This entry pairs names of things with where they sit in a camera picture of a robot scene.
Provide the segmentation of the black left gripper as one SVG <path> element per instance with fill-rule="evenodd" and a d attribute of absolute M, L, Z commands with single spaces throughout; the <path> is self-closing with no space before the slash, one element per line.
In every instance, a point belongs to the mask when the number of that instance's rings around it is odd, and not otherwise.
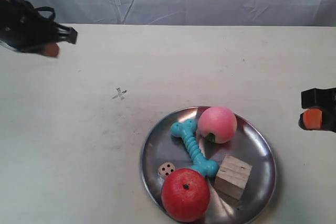
<path fill-rule="evenodd" d="M 1 45 L 15 52 L 39 53 L 58 58 L 58 42 L 75 45 L 78 32 L 61 24 L 54 30 L 55 10 L 51 7 L 34 8 L 28 1 L 1 0 Z"/>

